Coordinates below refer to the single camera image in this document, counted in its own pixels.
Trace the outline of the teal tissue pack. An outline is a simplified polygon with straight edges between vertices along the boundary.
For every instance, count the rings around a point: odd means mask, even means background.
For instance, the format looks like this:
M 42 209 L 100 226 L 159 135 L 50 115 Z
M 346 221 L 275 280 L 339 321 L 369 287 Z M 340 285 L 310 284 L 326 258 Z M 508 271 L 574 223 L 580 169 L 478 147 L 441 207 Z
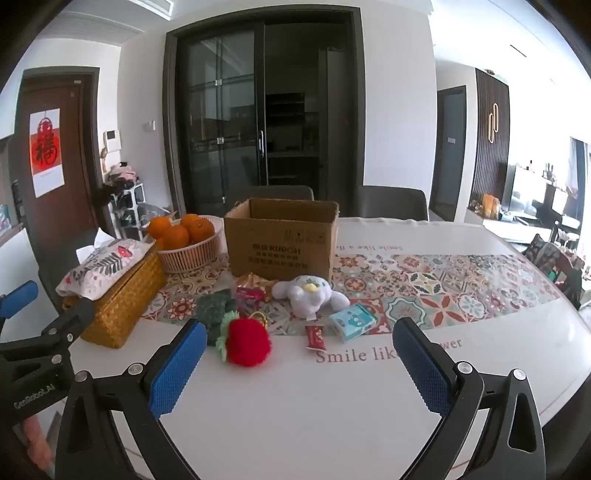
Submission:
M 377 317 L 363 304 L 356 303 L 332 314 L 329 323 L 339 339 L 346 343 L 372 330 L 377 325 Z

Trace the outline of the patterned table runner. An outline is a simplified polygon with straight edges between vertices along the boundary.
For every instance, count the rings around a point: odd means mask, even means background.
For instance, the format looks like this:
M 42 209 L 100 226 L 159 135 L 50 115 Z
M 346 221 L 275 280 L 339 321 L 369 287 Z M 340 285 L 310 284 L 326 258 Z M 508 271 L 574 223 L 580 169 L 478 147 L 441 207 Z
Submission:
M 560 296 L 519 254 L 339 255 L 332 289 L 376 317 L 375 334 L 390 332 L 403 317 L 422 329 L 443 328 L 522 313 Z M 226 255 L 169 276 L 141 317 L 180 325 L 211 305 L 217 291 L 235 292 Z

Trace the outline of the dark wood wall panel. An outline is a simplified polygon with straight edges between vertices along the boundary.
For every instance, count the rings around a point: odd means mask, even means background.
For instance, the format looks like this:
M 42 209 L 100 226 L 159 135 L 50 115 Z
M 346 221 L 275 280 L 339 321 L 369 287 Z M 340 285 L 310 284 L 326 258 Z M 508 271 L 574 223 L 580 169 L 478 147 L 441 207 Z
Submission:
M 509 160 L 509 86 L 476 70 L 478 101 L 477 146 L 471 199 L 482 202 L 485 194 L 502 200 Z

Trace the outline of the red fluffy strawberry plush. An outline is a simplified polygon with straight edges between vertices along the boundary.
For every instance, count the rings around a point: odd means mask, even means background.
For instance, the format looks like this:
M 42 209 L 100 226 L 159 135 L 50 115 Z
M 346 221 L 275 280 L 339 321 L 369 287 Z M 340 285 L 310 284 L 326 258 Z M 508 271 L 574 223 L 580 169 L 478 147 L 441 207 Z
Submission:
M 221 336 L 214 347 L 222 362 L 245 368 L 262 365 L 273 349 L 269 331 L 259 321 L 238 311 L 224 315 Z

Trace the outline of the red hawthorn snack packet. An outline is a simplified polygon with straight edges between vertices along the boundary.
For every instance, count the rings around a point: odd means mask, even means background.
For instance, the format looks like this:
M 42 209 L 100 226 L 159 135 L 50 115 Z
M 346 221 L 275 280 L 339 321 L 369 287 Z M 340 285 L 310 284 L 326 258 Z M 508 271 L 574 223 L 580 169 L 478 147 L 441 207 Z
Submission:
M 242 312 L 253 312 L 259 309 L 260 303 L 266 298 L 266 294 L 260 288 L 238 287 L 236 288 L 238 308 Z

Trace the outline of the brown entrance door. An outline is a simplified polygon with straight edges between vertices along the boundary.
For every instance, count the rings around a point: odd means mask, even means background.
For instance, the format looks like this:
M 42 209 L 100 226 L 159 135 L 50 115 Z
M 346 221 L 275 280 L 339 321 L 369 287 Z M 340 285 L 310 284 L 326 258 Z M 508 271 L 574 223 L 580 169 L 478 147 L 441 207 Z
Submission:
M 77 249 L 113 230 L 101 200 L 98 80 L 96 67 L 40 67 L 20 83 L 9 167 L 48 295 L 77 265 Z

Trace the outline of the white dog plush toy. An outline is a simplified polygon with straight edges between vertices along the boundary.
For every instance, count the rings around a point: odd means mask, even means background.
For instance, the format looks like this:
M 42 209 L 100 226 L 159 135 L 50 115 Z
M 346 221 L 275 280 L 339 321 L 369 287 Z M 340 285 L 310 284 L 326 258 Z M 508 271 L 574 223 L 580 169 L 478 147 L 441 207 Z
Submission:
M 314 321 L 318 312 L 329 305 L 339 312 L 351 305 L 342 293 L 332 289 L 328 280 L 314 275 L 301 275 L 290 281 L 277 281 L 271 287 L 271 296 L 276 300 L 289 300 L 294 316 Z

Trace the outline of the patterned side chair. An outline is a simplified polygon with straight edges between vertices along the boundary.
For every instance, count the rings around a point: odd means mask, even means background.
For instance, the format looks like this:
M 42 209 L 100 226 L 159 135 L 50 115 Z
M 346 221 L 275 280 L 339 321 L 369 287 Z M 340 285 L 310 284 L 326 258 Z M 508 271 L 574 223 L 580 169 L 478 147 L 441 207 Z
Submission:
M 544 241 L 536 234 L 523 255 L 557 286 L 577 310 L 581 308 L 582 271 L 576 269 L 555 244 Z

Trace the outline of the dark chair right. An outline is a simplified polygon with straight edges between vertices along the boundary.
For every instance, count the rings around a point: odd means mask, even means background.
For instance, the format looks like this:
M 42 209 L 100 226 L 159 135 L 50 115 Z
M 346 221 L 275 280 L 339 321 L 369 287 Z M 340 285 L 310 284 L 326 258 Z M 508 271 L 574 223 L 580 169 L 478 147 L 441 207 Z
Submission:
M 426 196 L 413 188 L 362 186 L 356 195 L 356 210 L 362 218 L 429 220 Z

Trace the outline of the red fu poster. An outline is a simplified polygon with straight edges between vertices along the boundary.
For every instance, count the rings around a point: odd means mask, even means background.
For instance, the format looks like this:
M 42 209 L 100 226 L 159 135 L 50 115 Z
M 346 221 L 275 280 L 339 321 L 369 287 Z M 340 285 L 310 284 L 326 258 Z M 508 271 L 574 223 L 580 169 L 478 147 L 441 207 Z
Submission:
M 36 198 L 65 185 L 59 108 L 29 116 L 29 162 Z

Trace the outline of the white intercom panel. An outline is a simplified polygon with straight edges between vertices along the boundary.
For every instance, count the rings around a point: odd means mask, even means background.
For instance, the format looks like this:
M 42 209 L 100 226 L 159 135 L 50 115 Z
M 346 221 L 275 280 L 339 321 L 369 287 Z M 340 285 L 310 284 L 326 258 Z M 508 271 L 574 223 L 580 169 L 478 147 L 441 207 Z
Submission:
M 117 129 L 103 133 L 104 148 L 108 154 L 121 150 L 121 140 Z

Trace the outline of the black glass sliding door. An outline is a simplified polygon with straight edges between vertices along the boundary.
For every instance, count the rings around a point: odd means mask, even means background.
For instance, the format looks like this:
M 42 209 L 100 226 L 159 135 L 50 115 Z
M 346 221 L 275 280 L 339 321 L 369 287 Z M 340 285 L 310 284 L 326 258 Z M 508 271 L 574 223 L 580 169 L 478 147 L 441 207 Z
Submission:
M 365 145 L 360 9 L 263 7 L 173 30 L 162 106 L 175 212 L 221 216 L 250 193 L 304 187 L 349 216 Z

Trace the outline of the white shoe rack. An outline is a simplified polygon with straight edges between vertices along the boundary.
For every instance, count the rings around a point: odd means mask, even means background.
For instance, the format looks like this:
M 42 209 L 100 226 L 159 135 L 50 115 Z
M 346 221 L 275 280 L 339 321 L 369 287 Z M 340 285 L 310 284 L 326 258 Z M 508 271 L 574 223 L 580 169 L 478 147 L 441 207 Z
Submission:
M 143 227 L 139 206 L 145 200 L 143 184 L 117 180 L 104 184 L 103 191 L 109 200 L 108 206 L 117 236 L 141 241 Z

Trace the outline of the woven tissue box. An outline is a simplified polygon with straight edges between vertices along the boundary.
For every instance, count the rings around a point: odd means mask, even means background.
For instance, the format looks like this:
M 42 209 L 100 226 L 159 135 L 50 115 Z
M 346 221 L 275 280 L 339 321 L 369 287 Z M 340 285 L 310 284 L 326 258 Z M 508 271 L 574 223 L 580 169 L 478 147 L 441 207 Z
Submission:
M 104 296 L 92 301 L 94 320 L 81 333 L 81 338 L 112 349 L 122 347 L 165 281 L 157 251 L 150 249 Z M 66 309 L 83 299 L 76 296 L 62 298 L 62 306 Z

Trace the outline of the orange right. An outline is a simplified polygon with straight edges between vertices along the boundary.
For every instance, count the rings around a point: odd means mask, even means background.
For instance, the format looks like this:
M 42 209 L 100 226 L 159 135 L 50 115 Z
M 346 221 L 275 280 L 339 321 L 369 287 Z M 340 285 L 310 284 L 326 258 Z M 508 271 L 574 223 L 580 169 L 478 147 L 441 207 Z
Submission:
M 207 218 L 199 217 L 188 225 L 187 231 L 190 242 L 197 244 L 211 238 L 215 234 L 215 227 Z

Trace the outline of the yellow hair band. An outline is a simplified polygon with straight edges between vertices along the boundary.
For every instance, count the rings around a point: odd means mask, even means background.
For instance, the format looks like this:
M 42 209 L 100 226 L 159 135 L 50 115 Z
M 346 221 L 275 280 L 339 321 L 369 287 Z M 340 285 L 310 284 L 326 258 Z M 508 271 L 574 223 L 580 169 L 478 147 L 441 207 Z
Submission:
M 259 321 L 259 323 L 262 324 L 264 328 L 267 329 L 269 327 L 269 321 L 266 318 L 266 314 L 262 311 L 254 311 L 252 312 L 252 314 L 249 315 L 249 317 L 256 321 Z

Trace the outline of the orange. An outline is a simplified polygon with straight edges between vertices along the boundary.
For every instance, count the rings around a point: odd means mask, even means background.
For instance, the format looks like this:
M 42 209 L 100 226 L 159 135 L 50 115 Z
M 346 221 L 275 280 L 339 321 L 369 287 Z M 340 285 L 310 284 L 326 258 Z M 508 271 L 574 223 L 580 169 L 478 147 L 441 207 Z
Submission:
M 211 238 L 215 234 L 215 227 L 207 218 L 199 217 L 188 225 L 187 231 L 190 242 L 197 244 Z
M 147 226 L 147 233 L 153 240 L 161 238 L 165 231 L 171 227 L 171 220 L 166 216 L 154 217 Z
M 197 222 L 198 220 L 199 216 L 197 214 L 186 214 L 181 218 L 180 224 L 184 227 L 188 227 L 191 224 Z
M 189 245 L 190 234 L 182 224 L 172 225 L 164 231 L 161 240 L 163 250 L 182 249 Z

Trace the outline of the orange back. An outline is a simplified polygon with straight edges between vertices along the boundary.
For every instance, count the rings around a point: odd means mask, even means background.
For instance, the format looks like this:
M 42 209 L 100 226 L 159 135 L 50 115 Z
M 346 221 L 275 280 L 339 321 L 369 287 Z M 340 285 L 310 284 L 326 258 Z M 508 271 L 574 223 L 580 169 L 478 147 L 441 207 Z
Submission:
M 199 216 L 197 214 L 186 214 L 181 218 L 180 224 L 184 227 L 188 227 L 191 224 L 197 222 L 198 220 Z

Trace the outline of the dark chair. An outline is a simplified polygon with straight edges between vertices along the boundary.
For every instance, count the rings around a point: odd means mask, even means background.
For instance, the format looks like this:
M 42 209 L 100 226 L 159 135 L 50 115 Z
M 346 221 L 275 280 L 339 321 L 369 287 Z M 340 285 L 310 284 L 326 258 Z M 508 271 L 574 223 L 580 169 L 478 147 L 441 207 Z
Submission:
M 429 220 L 426 196 L 413 188 L 362 186 L 356 195 L 356 210 L 362 218 Z
M 225 197 L 226 210 L 250 198 L 314 200 L 314 191 L 304 185 L 240 186 L 228 192 Z

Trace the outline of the brown cardboard box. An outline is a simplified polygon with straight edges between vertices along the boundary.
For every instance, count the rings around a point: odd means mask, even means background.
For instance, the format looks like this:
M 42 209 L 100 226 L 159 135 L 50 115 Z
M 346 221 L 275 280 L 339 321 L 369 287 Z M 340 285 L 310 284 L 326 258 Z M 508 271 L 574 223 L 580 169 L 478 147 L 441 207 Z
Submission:
M 229 268 L 290 281 L 332 278 L 339 205 L 332 201 L 250 198 L 224 216 Z

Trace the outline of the orange front middle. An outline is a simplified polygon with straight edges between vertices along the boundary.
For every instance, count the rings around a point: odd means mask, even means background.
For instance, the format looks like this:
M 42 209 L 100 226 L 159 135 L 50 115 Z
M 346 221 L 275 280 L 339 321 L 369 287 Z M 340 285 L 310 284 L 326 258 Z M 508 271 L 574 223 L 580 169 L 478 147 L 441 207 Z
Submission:
M 182 224 L 172 225 L 164 231 L 161 240 L 163 250 L 182 249 L 189 245 L 190 234 Z

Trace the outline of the orange left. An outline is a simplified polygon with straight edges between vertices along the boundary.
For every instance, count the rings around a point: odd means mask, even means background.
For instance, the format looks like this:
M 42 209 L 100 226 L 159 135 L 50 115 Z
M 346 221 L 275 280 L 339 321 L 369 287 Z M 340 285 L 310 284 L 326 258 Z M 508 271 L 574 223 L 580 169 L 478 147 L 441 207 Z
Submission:
M 166 216 L 154 217 L 147 226 L 147 233 L 153 240 L 161 238 L 165 231 L 171 227 L 171 220 Z

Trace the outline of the dark green knitted plush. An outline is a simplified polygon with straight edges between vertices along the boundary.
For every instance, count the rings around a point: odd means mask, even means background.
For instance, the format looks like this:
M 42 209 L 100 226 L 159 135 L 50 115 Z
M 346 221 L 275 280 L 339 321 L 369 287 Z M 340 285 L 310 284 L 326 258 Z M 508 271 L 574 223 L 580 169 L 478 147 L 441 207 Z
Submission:
M 223 289 L 197 299 L 192 318 L 204 324 L 207 331 L 207 345 L 213 346 L 221 336 L 221 321 L 224 315 L 238 310 L 238 301 L 231 289 Z

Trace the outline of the fortune biscuits gold packet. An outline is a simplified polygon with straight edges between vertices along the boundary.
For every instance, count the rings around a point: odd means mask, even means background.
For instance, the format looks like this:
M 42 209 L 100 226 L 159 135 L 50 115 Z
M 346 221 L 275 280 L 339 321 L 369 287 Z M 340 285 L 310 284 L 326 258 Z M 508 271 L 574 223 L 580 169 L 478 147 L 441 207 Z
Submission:
M 273 286 L 276 285 L 276 280 L 267 280 L 255 273 L 247 273 L 242 275 L 236 280 L 236 288 L 238 287 L 249 287 L 249 288 L 260 288 L 266 294 L 265 301 L 270 301 L 273 298 L 273 294 L 271 290 L 273 290 Z

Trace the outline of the floral cloth tissue cover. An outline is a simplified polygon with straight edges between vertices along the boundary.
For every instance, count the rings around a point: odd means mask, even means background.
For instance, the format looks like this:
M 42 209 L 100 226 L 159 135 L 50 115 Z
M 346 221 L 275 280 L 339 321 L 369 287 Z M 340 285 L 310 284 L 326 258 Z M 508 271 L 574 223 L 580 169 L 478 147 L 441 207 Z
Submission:
M 92 245 L 75 251 L 78 264 L 66 273 L 55 292 L 60 297 L 98 300 L 137 265 L 150 248 L 149 243 L 115 238 L 98 229 Z

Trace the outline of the dark chair left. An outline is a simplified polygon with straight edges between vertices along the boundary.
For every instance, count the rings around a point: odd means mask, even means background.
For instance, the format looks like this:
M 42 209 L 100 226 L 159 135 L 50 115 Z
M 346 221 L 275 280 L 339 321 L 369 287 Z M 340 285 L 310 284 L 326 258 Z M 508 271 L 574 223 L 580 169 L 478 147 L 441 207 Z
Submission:
M 225 197 L 226 210 L 250 198 L 314 200 L 314 191 L 304 185 L 240 186 L 228 192 Z

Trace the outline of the white fruit basket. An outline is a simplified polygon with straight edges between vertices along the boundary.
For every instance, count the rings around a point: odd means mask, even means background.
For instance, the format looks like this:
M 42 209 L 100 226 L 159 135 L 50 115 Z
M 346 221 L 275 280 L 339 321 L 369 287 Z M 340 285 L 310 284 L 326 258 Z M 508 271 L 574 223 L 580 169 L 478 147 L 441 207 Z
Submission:
M 204 215 L 214 227 L 214 234 L 199 243 L 175 250 L 157 250 L 160 262 L 167 274 L 187 273 L 211 263 L 221 254 L 223 220 Z

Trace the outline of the red candy bar wrapper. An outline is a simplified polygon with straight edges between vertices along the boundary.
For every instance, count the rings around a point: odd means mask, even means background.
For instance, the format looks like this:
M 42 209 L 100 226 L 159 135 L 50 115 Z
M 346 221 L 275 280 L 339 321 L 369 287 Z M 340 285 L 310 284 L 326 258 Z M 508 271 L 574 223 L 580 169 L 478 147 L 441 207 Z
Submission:
M 315 352 L 325 352 L 324 326 L 322 325 L 307 325 L 305 326 L 305 334 L 308 338 L 308 350 Z

